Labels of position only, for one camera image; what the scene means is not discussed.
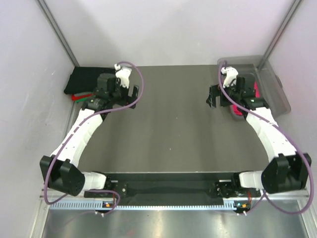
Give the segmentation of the black t shirt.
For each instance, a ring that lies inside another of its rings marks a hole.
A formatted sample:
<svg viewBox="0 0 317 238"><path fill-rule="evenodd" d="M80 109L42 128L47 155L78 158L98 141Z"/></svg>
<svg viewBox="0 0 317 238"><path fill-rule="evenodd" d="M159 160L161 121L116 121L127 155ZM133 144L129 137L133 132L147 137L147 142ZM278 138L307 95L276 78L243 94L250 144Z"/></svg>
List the black t shirt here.
<svg viewBox="0 0 317 238"><path fill-rule="evenodd" d="M66 95L93 92L97 87L100 74L115 75L115 69L109 67L75 67L64 89Z"/></svg>

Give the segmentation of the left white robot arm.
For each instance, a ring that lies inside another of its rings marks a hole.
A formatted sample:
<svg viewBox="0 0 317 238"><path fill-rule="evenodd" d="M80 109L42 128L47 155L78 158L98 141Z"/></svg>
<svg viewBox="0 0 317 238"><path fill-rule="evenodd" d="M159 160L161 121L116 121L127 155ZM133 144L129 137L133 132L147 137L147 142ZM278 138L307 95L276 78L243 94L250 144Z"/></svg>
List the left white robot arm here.
<svg viewBox="0 0 317 238"><path fill-rule="evenodd" d="M134 86L129 95L131 69L122 68L114 76L102 73L97 79L93 95L85 100L78 117L63 142L50 156L43 156L40 169L45 190L77 196L83 191L95 190L100 196L112 192L112 184L101 172L81 172L79 160L96 129L114 106L134 108L138 99L139 87Z"/></svg>

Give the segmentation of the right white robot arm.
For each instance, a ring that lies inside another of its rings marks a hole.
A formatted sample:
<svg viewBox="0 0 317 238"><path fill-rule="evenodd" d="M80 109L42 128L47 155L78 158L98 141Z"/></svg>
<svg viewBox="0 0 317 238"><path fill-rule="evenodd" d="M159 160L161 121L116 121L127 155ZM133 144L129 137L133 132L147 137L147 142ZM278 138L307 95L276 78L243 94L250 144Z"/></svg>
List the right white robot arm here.
<svg viewBox="0 0 317 238"><path fill-rule="evenodd" d="M254 78L246 79L236 73L220 74L220 84L212 85L206 102L211 108L234 105L242 113L262 143L269 164L262 171L238 172L231 184L232 192L243 196L249 188L264 189L269 194L302 190L308 180L308 170L303 159L311 159L307 153L299 155L290 139L278 130L266 100L256 96Z"/></svg>

